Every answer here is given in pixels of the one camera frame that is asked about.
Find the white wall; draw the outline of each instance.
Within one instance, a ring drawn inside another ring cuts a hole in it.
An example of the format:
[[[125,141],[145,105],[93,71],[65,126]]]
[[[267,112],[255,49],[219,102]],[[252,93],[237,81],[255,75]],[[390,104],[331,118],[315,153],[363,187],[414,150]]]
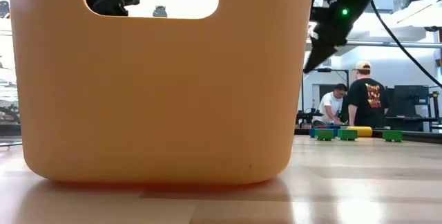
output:
[[[434,49],[408,48],[408,52],[433,76],[436,76]],[[399,48],[358,47],[341,58],[341,67],[353,69],[357,61],[372,63],[372,77],[385,86],[433,85],[419,68]]]
[[[0,19],[0,62],[4,68],[15,68],[10,19]]]
[[[305,53],[305,62],[307,61],[309,52]],[[340,69],[341,58],[331,58],[331,68]],[[305,110],[311,107],[318,108],[320,103],[319,85],[320,84],[346,84],[346,74],[344,72],[318,73],[313,71],[308,75],[303,75],[304,79],[304,109],[302,109],[302,92],[299,94],[298,110]]]
[[[141,0],[137,6],[128,6],[130,17],[152,17],[156,6],[166,6],[168,18],[202,19],[212,15],[219,0]]]

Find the white t-shirt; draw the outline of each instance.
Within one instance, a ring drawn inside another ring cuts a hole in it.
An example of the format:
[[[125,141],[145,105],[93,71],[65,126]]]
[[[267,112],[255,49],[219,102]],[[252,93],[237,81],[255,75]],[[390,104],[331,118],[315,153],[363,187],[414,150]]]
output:
[[[336,113],[340,111],[340,109],[343,106],[343,99],[337,99],[334,97],[333,92],[326,93],[322,100],[320,101],[318,110],[320,113],[322,113],[324,116],[322,117],[315,117],[316,120],[322,120],[323,122],[331,122],[333,119],[329,118],[327,113],[325,112],[325,106],[331,107],[331,113],[333,113],[333,116],[336,116]]]

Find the wooden floor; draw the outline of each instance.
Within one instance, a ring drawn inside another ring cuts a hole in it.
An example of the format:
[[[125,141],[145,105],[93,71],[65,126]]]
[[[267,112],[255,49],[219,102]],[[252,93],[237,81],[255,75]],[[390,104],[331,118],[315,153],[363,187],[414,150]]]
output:
[[[0,150],[0,224],[441,224],[442,146],[294,140],[275,180],[222,194],[78,189]]]

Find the blue block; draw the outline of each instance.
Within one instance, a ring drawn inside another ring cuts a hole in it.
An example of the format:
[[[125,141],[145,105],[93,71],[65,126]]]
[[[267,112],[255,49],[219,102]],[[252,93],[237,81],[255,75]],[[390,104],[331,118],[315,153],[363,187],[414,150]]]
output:
[[[340,129],[340,125],[337,125],[337,124],[330,124],[330,125],[327,125],[327,128],[328,128],[328,129]]]
[[[314,138],[315,137],[315,130],[316,129],[313,129],[313,128],[309,130],[310,138]]]

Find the graphic print on shirt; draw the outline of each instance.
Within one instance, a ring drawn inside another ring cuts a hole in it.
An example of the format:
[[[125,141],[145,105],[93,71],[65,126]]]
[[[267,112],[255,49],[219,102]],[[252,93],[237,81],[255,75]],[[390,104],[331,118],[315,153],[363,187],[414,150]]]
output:
[[[381,108],[381,87],[379,85],[372,86],[370,84],[365,84],[367,87],[367,99],[368,104],[372,108]]]

